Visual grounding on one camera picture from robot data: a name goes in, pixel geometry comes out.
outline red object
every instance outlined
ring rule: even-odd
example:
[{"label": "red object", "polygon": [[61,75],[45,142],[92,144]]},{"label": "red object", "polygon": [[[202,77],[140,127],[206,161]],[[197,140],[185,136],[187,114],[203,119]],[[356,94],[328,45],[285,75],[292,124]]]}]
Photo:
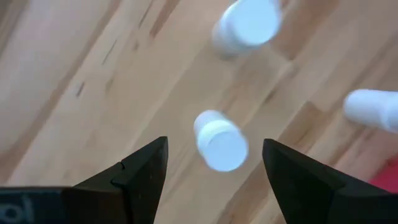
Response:
[{"label": "red object", "polygon": [[391,193],[398,193],[398,157],[388,160],[386,166],[370,181],[370,184]]}]

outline black object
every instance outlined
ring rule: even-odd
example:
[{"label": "black object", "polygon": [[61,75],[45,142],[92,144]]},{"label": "black object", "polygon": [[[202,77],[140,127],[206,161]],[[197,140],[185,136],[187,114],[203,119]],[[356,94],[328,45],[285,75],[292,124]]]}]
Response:
[{"label": "black object", "polygon": [[271,139],[264,140],[262,156],[287,224],[398,223],[396,194]]},{"label": "black object", "polygon": [[150,224],[166,175],[160,137],[74,187],[0,189],[0,224]]}]

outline white cylinder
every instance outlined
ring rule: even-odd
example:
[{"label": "white cylinder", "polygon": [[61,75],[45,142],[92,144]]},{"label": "white cylinder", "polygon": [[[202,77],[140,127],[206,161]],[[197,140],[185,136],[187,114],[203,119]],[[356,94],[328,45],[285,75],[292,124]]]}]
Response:
[{"label": "white cylinder", "polygon": [[193,125],[199,153],[220,172],[237,169],[248,156],[248,143],[239,128],[214,110],[202,112]]},{"label": "white cylinder", "polygon": [[276,0],[239,0],[213,29],[213,45],[223,55],[237,55],[260,47],[279,30],[281,16]]},{"label": "white cylinder", "polygon": [[398,92],[352,91],[345,99],[344,111],[352,121],[398,133]]}]

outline wooden floor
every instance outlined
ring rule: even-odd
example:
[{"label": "wooden floor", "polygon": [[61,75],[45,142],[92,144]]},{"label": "wooden floor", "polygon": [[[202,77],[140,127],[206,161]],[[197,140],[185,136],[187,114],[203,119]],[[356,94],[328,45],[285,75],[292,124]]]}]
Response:
[{"label": "wooden floor", "polygon": [[[398,138],[350,123],[357,88],[398,90],[398,1],[284,0],[284,25],[234,60],[210,32],[230,0],[29,0],[0,58],[0,181],[73,185],[161,135],[156,223],[283,223],[261,160],[274,138],[368,180]],[[221,110],[246,163],[207,168],[193,121]]]}]

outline bottle cap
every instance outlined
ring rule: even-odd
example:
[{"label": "bottle cap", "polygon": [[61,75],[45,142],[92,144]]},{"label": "bottle cap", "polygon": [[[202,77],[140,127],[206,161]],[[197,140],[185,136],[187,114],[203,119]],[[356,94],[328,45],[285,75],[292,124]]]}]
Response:
[{"label": "bottle cap", "polygon": [[398,92],[352,91],[345,99],[344,111],[352,121],[398,133]]},{"label": "bottle cap", "polygon": [[273,38],[281,24],[275,0],[240,0],[232,4],[213,29],[213,44],[226,55],[261,46]]},{"label": "bottle cap", "polygon": [[199,153],[207,165],[220,172],[237,169],[248,156],[248,144],[239,128],[218,111],[202,112],[194,131]]}]

